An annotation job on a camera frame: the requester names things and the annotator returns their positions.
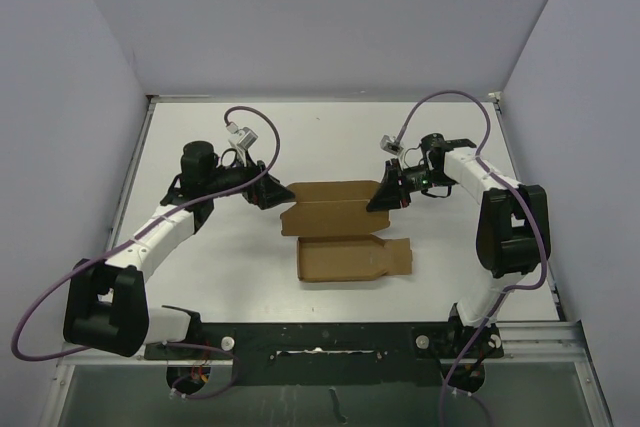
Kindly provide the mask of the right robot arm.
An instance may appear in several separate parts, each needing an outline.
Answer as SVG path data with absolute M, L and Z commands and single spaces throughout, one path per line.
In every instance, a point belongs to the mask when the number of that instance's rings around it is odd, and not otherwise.
M 547 195 L 538 185 L 525 185 L 503 175 L 479 155 L 469 139 L 447 140 L 441 134 L 421 139 L 422 158 L 405 166 L 406 149 L 389 136 L 381 149 L 394 157 L 385 162 L 384 175 L 366 210 L 381 212 L 406 208 L 419 192 L 459 186 L 479 205 L 475 249 L 481 268 L 472 287 L 454 304 L 459 322 L 444 332 L 446 347 L 464 356 L 481 341 L 478 330 L 495 322 L 503 299 L 550 255 Z

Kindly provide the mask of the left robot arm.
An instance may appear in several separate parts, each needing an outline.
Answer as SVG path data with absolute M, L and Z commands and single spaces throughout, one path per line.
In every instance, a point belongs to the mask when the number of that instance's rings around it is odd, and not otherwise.
M 195 235 L 214 210 L 215 196 L 241 194 L 267 210 L 295 194 L 272 177 L 264 162 L 220 163 L 212 144 L 186 144 L 174 178 L 151 219 L 122 249 L 87 268 L 76 266 L 63 323 L 66 342 L 133 356 L 142 346 L 167 343 L 182 358 L 203 345 L 199 313 L 147 302 L 146 283 L 164 260 Z

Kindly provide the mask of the brown cardboard box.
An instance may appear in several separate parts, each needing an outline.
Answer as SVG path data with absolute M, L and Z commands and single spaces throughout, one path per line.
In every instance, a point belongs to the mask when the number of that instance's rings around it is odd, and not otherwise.
M 366 210 L 378 187 L 372 180 L 288 186 L 295 203 L 280 215 L 281 234 L 297 239 L 299 281 L 373 281 L 413 272 L 410 240 L 378 237 L 390 215 Z

